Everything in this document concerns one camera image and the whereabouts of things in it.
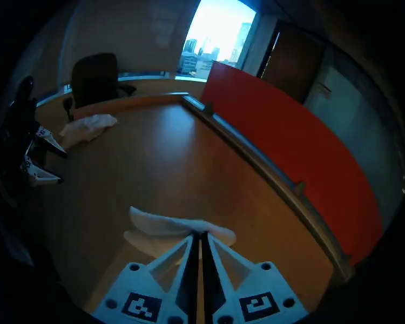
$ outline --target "red partition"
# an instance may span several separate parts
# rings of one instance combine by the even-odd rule
[[[316,116],[281,90],[213,63],[201,101],[226,120],[295,183],[355,264],[382,235],[370,184],[354,157]]]

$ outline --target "chair armrest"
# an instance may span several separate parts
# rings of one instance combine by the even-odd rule
[[[128,97],[130,97],[137,90],[137,88],[130,84],[120,84],[118,88],[126,92]]]

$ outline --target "crumpled white cloth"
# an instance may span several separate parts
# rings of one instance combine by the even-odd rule
[[[130,207],[129,217],[137,230],[126,231],[124,238],[134,247],[158,258],[191,232],[209,232],[227,246],[236,241],[233,231],[204,220],[171,218],[142,212]]]
[[[66,150],[80,141],[90,142],[116,123],[117,119],[110,114],[96,114],[72,121],[60,131],[60,144]]]

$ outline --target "wooden table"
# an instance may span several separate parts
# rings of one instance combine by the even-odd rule
[[[232,229],[234,250],[274,262],[314,310],[333,266],[274,190],[179,102],[120,105],[118,125],[48,159],[65,181],[42,189],[44,240],[73,301],[93,311],[128,262],[152,260],[123,238],[134,206]]]

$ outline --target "black office chair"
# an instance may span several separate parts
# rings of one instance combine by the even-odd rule
[[[119,98],[118,89],[127,96],[136,88],[131,85],[118,85],[117,58],[113,53],[100,53],[79,60],[72,70],[72,97],[63,100],[63,107],[69,121],[73,120],[71,109]]]

